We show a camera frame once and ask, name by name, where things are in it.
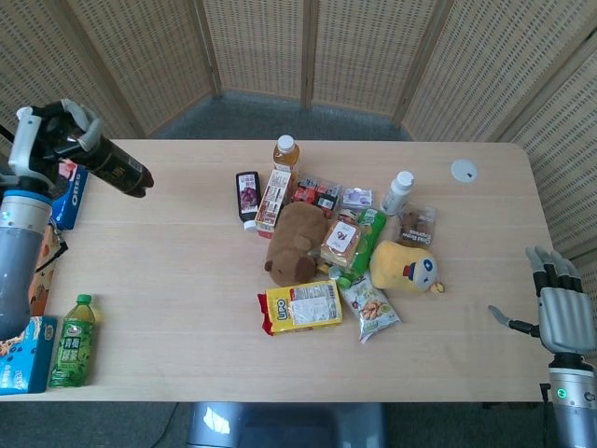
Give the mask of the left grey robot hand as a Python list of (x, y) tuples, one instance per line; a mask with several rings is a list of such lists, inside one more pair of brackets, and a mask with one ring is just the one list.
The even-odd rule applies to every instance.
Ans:
[(18, 110), (18, 127), (8, 158), (17, 188), (49, 196), (59, 164), (82, 164), (101, 141), (104, 121), (92, 110), (70, 99)]

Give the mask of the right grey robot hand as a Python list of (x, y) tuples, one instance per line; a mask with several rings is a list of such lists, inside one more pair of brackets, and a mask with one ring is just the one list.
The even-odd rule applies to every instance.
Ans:
[(596, 349), (596, 330), (591, 300), (584, 292), (576, 266), (559, 252), (536, 245), (525, 249), (533, 271), (537, 297), (537, 324), (505, 316), (488, 307), (502, 325), (541, 340), (552, 354), (585, 356)]

